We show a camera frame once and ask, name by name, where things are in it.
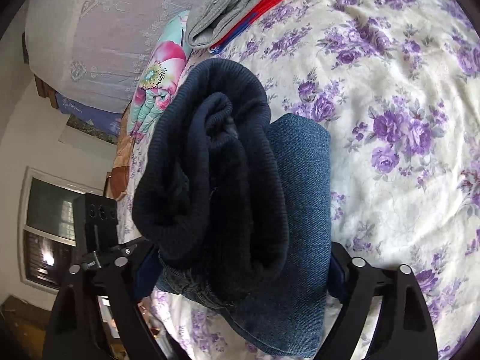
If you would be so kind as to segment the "white framed window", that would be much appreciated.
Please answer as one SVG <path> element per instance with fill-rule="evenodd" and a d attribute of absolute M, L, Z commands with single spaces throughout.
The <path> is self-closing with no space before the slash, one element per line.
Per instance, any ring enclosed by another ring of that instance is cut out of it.
<path fill-rule="evenodd" d="M 99 188 L 79 184 L 28 166 L 19 199 L 17 250 L 20 280 L 55 294 L 76 246 L 73 201 Z"/>

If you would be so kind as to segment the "pale lilac pillow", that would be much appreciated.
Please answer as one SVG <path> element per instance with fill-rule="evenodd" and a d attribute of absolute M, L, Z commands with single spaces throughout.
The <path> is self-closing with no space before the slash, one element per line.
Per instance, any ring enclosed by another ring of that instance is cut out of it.
<path fill-rule="evenodd" d="M 29 67 L 65 97 L 121 113 L 168 21 L 199 2 L 29 0 Z"/>

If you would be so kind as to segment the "dark navy knit garment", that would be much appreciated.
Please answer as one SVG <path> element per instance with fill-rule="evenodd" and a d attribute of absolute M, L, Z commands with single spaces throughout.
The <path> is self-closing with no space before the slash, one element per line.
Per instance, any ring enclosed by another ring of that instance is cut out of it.
<path fill-rule="evenodd" d="M 176 291 L 226 304 L 280 274 L 289 226 L 270 119 L 257 77 L 212 58 L 190 72 L 155 125 L 132 217 L 159 247 Z"/>

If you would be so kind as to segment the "red blue folded garment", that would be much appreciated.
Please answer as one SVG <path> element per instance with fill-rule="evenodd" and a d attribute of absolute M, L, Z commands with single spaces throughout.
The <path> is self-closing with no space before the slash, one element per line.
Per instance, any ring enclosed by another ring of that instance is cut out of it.
<path fill-rule="evenodd" d="M 218 55 L 234 38 L 245 31 L 253 22 L 258 20 L 265 12 L 274 8 L 282 0 L 260 0 L 253 9 L 244 16 L 238 24 L 236 24 L 226 35 L 224 35 L 217 43 L 208 48 L 208 52 Z"/>

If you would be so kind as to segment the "grey folded garment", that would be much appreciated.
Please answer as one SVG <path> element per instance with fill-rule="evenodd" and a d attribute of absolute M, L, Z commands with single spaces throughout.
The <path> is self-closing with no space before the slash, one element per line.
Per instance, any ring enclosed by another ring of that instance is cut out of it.
<path fill-rule="evenodd" d="M 261 0 L 202 0 L 190 10 L 186 41 L 193 49 L 212 47 Z"/>

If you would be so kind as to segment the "brown wooden bed frame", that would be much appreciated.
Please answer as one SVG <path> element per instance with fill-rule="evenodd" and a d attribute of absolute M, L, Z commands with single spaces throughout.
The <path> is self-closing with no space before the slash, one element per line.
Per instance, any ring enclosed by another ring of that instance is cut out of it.
<path fill-rule="evenodd" d="M 84 140 L 102 141 L 97 143 L 95 149 L 100 155 L 111 159 L 112 169 L 106 177 L 106 195 L 115 200 L 121 200 L 126 194 L 128 185 L 128 172 L 134 141 L 126 135 L 126 123 L 129 106 L 126 104 L 125 93 L 131 93 L 131 77 L 118 76 L 110 72 L 101 72 L 96 67 L 86 67 L 84 63 L 73 60 L 70 80 L 78 86 L 58 90 L 40 77 L 36 76 L 35 85 L 37 94 L 50 100 L 51 106 L 59 110 L 55 99 L 58 92 L 66 98 L 80 102 L 88 107 L 112 113 L 122 113 L 120 133 L 113 136 L 82 122 L 74 115 L 69 115 L 68 125 L 80 133 Z"/>

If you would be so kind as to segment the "purple floral bedspread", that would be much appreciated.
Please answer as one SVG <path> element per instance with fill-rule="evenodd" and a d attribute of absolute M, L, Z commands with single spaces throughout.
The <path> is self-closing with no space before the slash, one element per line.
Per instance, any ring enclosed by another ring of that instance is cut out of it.
<path fill-rule="evenodd" d="M 456 0 L 283 0 L 222 53 L 331 137 L 332 236 L 406 263 L 439 357 L 479 318 L 479 36 Z"/>

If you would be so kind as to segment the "colourful floral folded quilt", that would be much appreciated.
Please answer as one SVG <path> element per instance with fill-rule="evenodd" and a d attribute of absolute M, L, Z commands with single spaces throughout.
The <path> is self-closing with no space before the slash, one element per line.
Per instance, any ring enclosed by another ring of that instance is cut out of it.
<path fill-rule="evenodd" d="M 192 52 L 185 35 L 188 15 L 184 10 L 167 23 L 137 83 L 127 123 L 132 137 L 144 136 L 177 92 Z"/>

